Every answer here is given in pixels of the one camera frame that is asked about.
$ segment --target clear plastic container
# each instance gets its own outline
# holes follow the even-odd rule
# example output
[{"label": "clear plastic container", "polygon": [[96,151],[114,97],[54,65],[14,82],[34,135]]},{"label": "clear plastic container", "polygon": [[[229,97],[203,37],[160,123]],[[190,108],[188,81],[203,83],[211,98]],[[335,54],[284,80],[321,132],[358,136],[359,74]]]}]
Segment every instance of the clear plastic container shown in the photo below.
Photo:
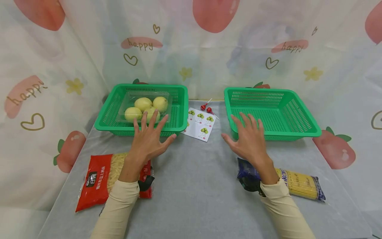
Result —
[{"label": "clear plastic container", "polygon": [[127,92],[122,100],[121,106],[118,111],[118,115],[115,119],[116,122],[123,122],[123,123],[132,123],[126,120],[125,118],[125,111],[127,108],[135,107],[134,103],[139,98],[149,98],[151,102],[154,101],[156,97],[164,97],[167,100],[167,109],[164,112],[160,112],[160,118],[155,123],[159,123],[162,118],[168,114],[168,119],[166,122],[170,121],[171,117],[171,107],[172,107],[172,97],[168,92],[153,92],[153,91],[139,91],[139,92]]}]

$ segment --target plastic bag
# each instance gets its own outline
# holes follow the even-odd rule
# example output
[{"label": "plastic bag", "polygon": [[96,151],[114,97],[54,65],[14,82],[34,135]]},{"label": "plastic bag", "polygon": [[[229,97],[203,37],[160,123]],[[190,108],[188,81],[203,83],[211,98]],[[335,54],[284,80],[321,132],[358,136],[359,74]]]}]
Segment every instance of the plastic bag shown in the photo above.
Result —
[{"label": "plastic bag", "polygon": [[[85,183],[81,190],[81,195],[77,204],[76,212],[101,205],[106,202],[109,193],[118,179],[124,159],[127,153],[92,155],[85,178]],[[142,168],[139,175],[139,197],[151,198],[151,183],[154,177],[151,176],[151,161],[148,161]]]},{"label": "plastic bag", "polygon": [[[264,196],[260,188],[259,172],[246,160],[238,158],[239,173],[237,178],[247,191],[259,193]],[[290,194],[325,202],[326,197],[321,189],[318,177],[300,174],[284,169],[275,168],[278,176],[283,179]]]}]

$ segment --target table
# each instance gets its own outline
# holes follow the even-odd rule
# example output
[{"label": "table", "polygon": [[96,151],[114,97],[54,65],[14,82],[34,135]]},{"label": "table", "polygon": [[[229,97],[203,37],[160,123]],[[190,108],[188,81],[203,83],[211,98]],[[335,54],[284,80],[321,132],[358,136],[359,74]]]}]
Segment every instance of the table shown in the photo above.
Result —
[{"label": "table", "polygon": [[[198,109],[202,103],[190,101],[189,106]],[[224,102],[209,106],[220,120],[207,143],[179,134],[152,160],[154,195],[138,199],[126,238],[277,238],[258,193],[245,191],[236,180],[236,155],[220,136],[230,134]],[[90,155],[126,152],[132,139],[91,130],[39,239],[90,237],[102,205],[74,213]],[[319,177],[326,203],[293,196],[318,239],[371,237],[370,227],[311,138],[269,141],[267,150],[276,167]]]}]

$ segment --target beige sleeve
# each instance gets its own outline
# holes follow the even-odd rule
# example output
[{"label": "beige sleeve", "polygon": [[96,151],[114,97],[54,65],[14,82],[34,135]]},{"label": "beige sleeve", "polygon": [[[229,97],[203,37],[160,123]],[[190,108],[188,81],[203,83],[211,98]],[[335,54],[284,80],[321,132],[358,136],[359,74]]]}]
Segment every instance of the beige sleeve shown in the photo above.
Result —
[{"label": "beige sleeve", "polygon": [[260,199],[270,213],[281,239],[315,239],[312,230],[289,195],[289,190],[282,179],[274,185],[261,183],[260,187],[267,196],[260,197]]},{"label": "beige sleeve", "polygon": [[138,182],[129,183],[117,180],[90,239],[123,238],[130,212],[137,201],[138,195]]}]

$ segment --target basket rim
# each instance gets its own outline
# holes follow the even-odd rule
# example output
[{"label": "basket rim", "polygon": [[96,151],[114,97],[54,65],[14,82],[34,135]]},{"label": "basket rim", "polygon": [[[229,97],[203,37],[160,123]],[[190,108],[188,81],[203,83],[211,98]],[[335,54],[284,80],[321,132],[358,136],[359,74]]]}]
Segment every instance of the basket rim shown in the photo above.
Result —
[{"label": "basket rim", "polygon": [[[109,93],[109,96],[110,95],[113,95],[115,93],[115,91],[119,88],[119,87],[136,87],[136,88],[151,88],[151,87],[170,87],[170,88],[183,88],[184,91],[185,91],[185,94],[184,94],[184,102],[185,102],[185,109],[188,109],[188,89],[187,87],[183,86],[183,85],[161,85],[161,84],[117,84],[113,87],[112,91]],[[95,123],[94,123],[94,127],[96,128],[96,130],[99,130],[99,131],[134,131],[134,127],[131,126],[131,127],[119,127],[119,126],[101,126],[100,125],[100,121],[101,121],[101,117],[100,117],[100,113],[101,112],[104,112],[107,110],[108,106],[110,105],[110,102],[112,100],[111,97],[107,97],[104,105],[102,106],[101,110],[99,111],[98,113],[98,116],[97,116],[97,119],[95,120]],[[186,119],[188,117],[188,111],[184,111],[183,112],[183,117]],[[185,129],[187,128],[187,121],[185,120],[183,122],[183,124],[179,127],[164,127],[162,129],[162,132],[182,132],[184,131]]]},{"label": "basket rim", "polygon": [[240,90],[240,91],[262,91],[262,92],[269,92],[269,91],[278,91],[278,92],[290,92],[292,93],[296,99],[300,102],[303,110],[307,114],[307,116],[312,120],[312,125],[315,128],[316,132],[278,132],[278,131],[264,131],[264,135],[267,136],[292,136],[292,137],[320,137],[322,134],[321,128],[319,127],[317,121],[313,117],[313,115],[310,113],[309,109],[306,107],[305,103],[301,100],[301,98],[298,96],[298,94],[290,89],[264,89],[264,88],[243,88],[243,87],[227,87],[224,89],[224,102],[225,102],[225,108],[227,110],[227,116],[228,121],[230,123],[231,130],[235,133],[238,133],[237,129],[233,128],[232,125],[235,125],[233,119],[230,117],[232,114],[230,101],[228,99],[228,90]]}]

